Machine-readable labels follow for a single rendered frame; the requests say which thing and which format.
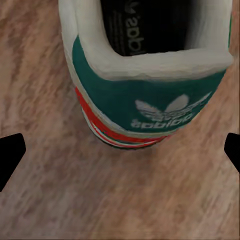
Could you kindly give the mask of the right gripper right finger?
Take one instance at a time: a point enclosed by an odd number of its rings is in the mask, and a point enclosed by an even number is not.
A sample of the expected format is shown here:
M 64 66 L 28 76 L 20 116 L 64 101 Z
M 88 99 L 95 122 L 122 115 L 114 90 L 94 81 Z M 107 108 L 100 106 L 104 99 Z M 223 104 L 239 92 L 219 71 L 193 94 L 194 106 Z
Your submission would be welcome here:
M 227 135 L 224 151 L 235 165 L 240 173 L 240 135 L 235 133 L 229 133 Z

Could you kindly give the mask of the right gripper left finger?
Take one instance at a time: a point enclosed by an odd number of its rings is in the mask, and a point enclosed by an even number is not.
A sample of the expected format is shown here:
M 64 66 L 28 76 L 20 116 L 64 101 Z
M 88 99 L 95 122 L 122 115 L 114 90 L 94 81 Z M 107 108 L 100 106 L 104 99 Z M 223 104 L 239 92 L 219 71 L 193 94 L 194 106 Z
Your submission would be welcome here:
M 0 138 L 0 193 L 26 152 L 21 133 Z

